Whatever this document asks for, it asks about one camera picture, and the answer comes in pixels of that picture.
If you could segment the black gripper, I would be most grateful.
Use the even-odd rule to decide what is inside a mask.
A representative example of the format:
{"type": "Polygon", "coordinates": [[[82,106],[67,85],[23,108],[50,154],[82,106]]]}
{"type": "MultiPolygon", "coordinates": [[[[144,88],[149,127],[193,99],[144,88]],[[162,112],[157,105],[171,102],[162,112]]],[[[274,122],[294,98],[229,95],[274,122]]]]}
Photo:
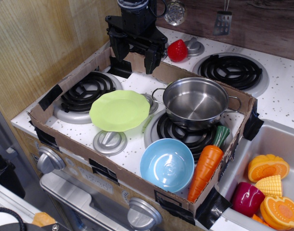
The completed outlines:
{"type": "Polygon", "coordinates": [[[130,46],[145,50],[146,74],[152,74],[165,58],[167,38],[156,28],[156,20],[164,17],[157,14],[157,3],[119,3],[121,15],[108,15],[107,33],[116,59],[121,62],[128,55],[130,46]]]}

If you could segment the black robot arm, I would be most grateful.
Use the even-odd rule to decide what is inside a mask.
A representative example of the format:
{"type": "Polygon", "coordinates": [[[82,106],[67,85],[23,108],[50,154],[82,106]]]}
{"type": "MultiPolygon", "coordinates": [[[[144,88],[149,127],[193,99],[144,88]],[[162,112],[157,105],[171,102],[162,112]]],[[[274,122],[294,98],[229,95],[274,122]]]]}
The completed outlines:
{"type": "Polygon", "coordinates": [[[156,27],[156,20],[164,17],[157,15],[155,0],[119,0],[121,16],[108,15],[107,34],[110,45],[118,61],[123,61],[133,46],[144,52],[144,65],[147,74],[152,74],[167,54],[167,37],[156,27]]]}

